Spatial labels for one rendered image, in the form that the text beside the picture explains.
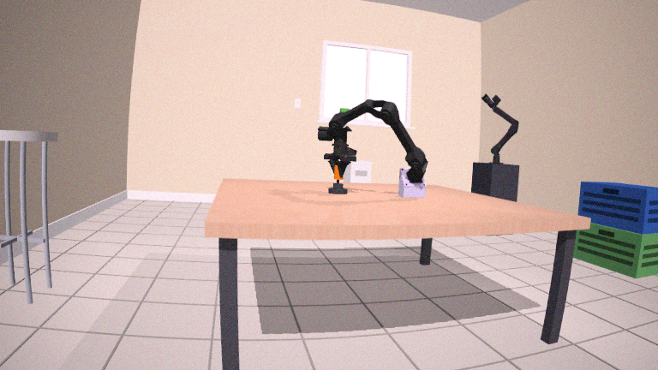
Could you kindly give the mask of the orange knob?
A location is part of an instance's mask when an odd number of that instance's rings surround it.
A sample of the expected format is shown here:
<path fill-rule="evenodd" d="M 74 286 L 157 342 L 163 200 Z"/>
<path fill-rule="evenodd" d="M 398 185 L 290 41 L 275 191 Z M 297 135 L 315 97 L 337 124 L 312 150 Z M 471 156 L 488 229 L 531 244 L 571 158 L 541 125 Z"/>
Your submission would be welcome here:
<path fill-rule="evenodd" d="M 337 179 L 337 180 L 343 180 L 344 179 L 344 176 L 340 177 L 337 165 L 335 165 L 335 169 L 334 169 L 334 179 Z"/>

